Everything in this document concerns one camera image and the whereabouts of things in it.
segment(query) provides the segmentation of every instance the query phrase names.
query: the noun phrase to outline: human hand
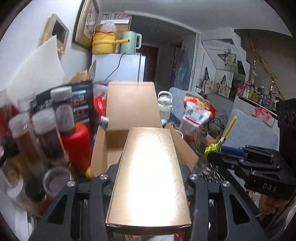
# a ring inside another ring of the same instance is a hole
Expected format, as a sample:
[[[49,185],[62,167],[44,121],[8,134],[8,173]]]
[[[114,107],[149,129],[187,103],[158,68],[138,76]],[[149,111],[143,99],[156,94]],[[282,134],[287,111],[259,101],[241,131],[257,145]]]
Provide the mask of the human hand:
[[[262,214],[271,214],[276,212],[277,207],[284,207],[289,203],[289,200],[276,199],[264,194],[259,199],[259,210]]]

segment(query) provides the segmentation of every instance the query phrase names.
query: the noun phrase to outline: picture frame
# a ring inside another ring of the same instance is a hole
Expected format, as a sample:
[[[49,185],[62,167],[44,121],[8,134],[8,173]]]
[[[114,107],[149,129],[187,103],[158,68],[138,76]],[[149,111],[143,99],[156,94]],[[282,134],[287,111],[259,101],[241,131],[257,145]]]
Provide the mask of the picture frame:
[[[55,35],[57,36],[57,51],[61,54],[64,54],[66,50],[69,29],[59,19],[59,17],[53,13],[49,18],[45,27],[45,31],[42,35],[41,45]]]
[[[73,31],[72,42],[91,50],[93,33],[99,17],[96,0],[82,0]]]

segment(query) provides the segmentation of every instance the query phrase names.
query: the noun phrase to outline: countertop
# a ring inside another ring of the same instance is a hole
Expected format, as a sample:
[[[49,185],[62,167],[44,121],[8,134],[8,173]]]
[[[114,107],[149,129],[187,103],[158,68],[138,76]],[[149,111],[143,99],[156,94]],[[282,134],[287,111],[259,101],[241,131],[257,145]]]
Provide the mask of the countertop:
[[[255,106],[255,107],[258,106],[258,107],[260,107],[260,108],[262,108],[262,109],[267,110],[267,111],[272,115],[273,118],[277,119],[277,114],[275,114],[275,113],[272,112],[271,110],[269,110],[269,109],[263,107],[262,105],[259,105],[258,103],[254,102],[254,101],[252,101],[252,100],[250,100],[250,99],[248,99],[248,98],[246,98],[246,97],[243,97],[243,96],[238,95],[238,94],[236,94],[236,95],[237,95],[241,100],[246,101],[247,103],[251,104],[252,106]]]

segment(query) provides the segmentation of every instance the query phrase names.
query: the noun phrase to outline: gold frame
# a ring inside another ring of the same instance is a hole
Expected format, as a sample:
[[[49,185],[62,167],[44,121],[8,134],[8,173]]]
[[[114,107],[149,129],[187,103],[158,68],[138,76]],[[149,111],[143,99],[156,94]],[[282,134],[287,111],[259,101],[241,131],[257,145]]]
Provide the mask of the gold frame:
[[[65,49],[66,49],[66,45],[67,45],[69,29],[59,19],[59,17],[54,13],[51,15],[51,17],[49,18],[49,20],[47,22],[44,33],[42,35],[41,45],[44,44],[47,40],[49,40],[53,36],[52,31],[54,29],[54,25],[56,22],[58,22],[63,27],[63,29],[66,30],[65,41],[61,42],[60,40],[57,39],[57,51],[60,52],[61,54],[64,54]]]
[[[75,28],[74,28],[74,32],[73,32],[73,39],[72,39],[73,43],[79,44],[82,47],[87,48],[89,50],[91,50],[92,39],[89,39],[85,35],[84,29],[85,29],[85,24],[86,24],[86,20],[87,20],[87,16],[89,13],[91,3],[93,3],[94,8],[97,11],[98,17],[99,17],[100,11],[99,11],[99,7],[98,7],[96,0],[82,0],[81,6],[79,8],[78,15],[76,18],[76,24],[75,24]],[[96,23],[94,26],[94,31],[95,31],[97,22],[98,22],[98,20],[96,20]]]

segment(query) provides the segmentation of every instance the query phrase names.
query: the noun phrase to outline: yellow stick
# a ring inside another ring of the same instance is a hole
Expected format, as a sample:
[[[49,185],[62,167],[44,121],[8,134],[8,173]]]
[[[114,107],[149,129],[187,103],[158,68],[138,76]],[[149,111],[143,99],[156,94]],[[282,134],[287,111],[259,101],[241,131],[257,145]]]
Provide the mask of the yellow stick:
[[[234,123],[237,121],[237,117],[235,116],[230,124],[230,126],[228,127],[227,131],[225,132],[223,138],[226,138],[229,134],[229,132],[231,131],[231,128],[233,127]]]

